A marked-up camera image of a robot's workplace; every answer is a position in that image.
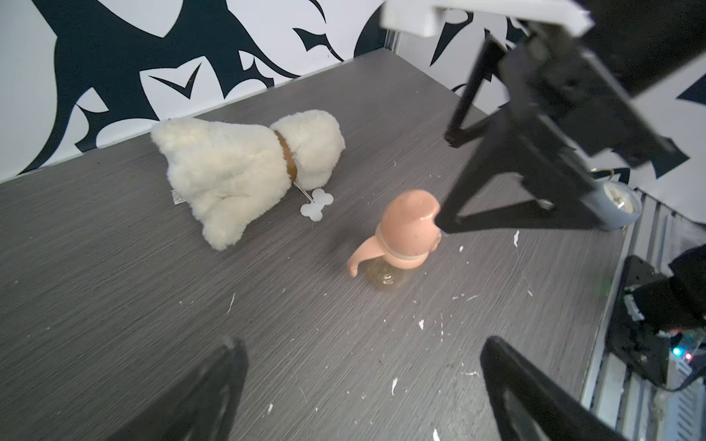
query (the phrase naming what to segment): clear bottle body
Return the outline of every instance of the clear bottle body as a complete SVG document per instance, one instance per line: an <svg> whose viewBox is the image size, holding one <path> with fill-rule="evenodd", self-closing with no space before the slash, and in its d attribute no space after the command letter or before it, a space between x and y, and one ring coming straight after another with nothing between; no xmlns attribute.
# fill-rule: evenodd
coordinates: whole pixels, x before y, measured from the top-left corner
<svg viewBox="0 0 706 441"><path fill-rule="evenodd" d="M367 262L366 273L370 282L381 291L394 291L406 285L415 270L403 270L391 265L382 257Z"/></svg>

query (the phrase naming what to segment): wall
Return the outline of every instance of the wall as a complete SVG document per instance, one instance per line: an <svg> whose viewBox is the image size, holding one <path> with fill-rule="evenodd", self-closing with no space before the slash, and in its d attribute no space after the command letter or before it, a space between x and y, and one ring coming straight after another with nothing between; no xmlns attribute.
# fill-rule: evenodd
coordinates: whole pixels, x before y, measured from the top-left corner
<svg viewBox="0 0 706 441"><path fill-rule="evenodd" d="M419 38L402 35L398 54L438 82L461 95L485 34L514 47L526 34L513 18L488 13L449 10L439 35ZM495 76L483 81L474 105L487 114L508 100L505 86ZM671 139L683 153L682 162L648 163L630 173L630 185L640 188L679 211L706 223L706 54L663 79L633 100L635 108L655 130ZM626 167L615 153L583 155L589 168Z"/></svg>
<svg viewBox="0 0 706 441"><path fill-rule="evenodd" d="M382 0L3 0L0 181L382 47Z"/></svg>

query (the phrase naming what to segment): black plastic part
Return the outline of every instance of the black plastic part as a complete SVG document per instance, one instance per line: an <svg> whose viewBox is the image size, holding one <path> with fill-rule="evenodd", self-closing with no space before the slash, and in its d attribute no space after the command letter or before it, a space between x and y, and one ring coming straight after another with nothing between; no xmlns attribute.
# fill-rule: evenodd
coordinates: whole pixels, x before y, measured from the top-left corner
<svg viewBox="0 0 706 441"><path fill-rule="evenodd" d="M635 96L706 49L702 0L577 0L595 26L582 41Z"/></svg>
<svg viewBox="0 0 706 441"><path fill-rule="evenodd" d="M635 321L625 303L627 288L665 282L667 278L638 256L628 256L618 286L611 323L606 335L606 349L628 365L634 373L663 387L669 368L670 340L657 337L658 328L645 321Z"/></svg>
<svg viewBox="0 0 706 441"><path fill-rule="evenodd" d="M451 121L448 124L444 138L451 147L459 148L465 143L473 141L485 134L490 126L490 119L483 118L482 120L462 128L463 120L468 115L468 111L473 104L473 99L481 87L483 79L488 74L497 71L498 63L505 56L505 48L492 35L487 35L483 47L481 48L478 60L476 61L471 76L468 78L466 88L463 90L461 100L456 106L456 110L451 116Z"/></svg>
<svg viewBox="0 0 706 441"><path fill-rule="evenodd" d="M616 208L605 203L576 150L595 155L610 148L632 167L678 154L634 111L628 92L580 40L555 25L531 23L530 29L507 53L486 36L449 123L445 139L452 147L483 140L436 217L447 233L613 227ZM507 86L510 101L462 127L481 81L491 74ZM506 172L521 175L534 200L461 215L487 182Z"/></svg>
<svg viewBox="0 0 706 441"><path fill-rule="evenodd" d="M481 367L503 441L625 440L500 337L486 340Z"/></svg>
<svg viewBox="0 0 706 441"><path fill-rule="evenodd" d="M209 355L111 441L225 441L248 371L245 344L234 338Z"/></svg>
<svg viewBox="0 0 706 441"><path fill-rule="evenodd" d="M452 147L459 147L480 136L484 139L443 201L441 211L436 216L436 225L447 233L493 228L592 229L599 226L600 219L581 201L581 197L596 186L574 149L556 135L555 128L546 119L532 125L532 139L517 128L513 110L515 105L525 107L526 102L517 99L514 104L511 102L474 125L462 128L480 82L496 70L496 64L504 53L492 36L486 36L479 61L449 123L445 139ZM522 65L522 59L517 60L521 56L517 49L508 56ZM517 70L513 66L511 64L509 68L501 69L502 79L505 80L503 72L506 71L510 77L516 75ZM536 201L528 200L485 212L460 215L466 203L493 176L506 172L522 175L522 186L536 199L551 202L553 207L545 210Z"/></svg>
<svg viewBox="0 0 706 441"><path fill-rule="evenodd" d="M706 327L706 245L687 250L669 267L674 276L633 289L645 322L662 331Z"/></svg>

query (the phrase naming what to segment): wood grain tabletop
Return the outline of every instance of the wood grain tabletop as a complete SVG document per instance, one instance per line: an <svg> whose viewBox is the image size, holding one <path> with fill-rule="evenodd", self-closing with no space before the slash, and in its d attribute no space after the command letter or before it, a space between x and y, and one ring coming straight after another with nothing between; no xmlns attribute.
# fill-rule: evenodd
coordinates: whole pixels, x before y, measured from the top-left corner
<svg viewBox="0 0 706 441"><path fill-rule="evenodd" d="M457 100L382 49L203 115L323 109L347 145L323 220L293 189L223 252L173 205L147 135L2 184L0 438L104 438L225 335L250 359L233 441L497 439L471 375L492 334L577 397L620 231L521 230L517 248L507 229L444 236L392 293L347 274L397 194L452 186L474 148L442 139ZM468 210L528 197L499 176Z"/></svg>

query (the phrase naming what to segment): black cable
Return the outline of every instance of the black cable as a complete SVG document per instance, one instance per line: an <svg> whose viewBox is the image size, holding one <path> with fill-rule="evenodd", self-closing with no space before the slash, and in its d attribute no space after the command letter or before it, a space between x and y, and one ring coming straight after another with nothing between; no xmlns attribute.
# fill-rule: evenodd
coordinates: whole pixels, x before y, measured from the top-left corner
<svg viewBox="0 0 706 441"><path fill-rule="evenodd" d="M668 389L664 386L660 386L660 388L666 390L667 392L679 392L680 390L691 386L691 383L695 382L699 377L702 377L704 374L706 374L706 364L701 366L697 370L692 370L691 374L689 374L689 376L685 378L681 385L679 385L679 387L677 387L676 389Z"/></svg>

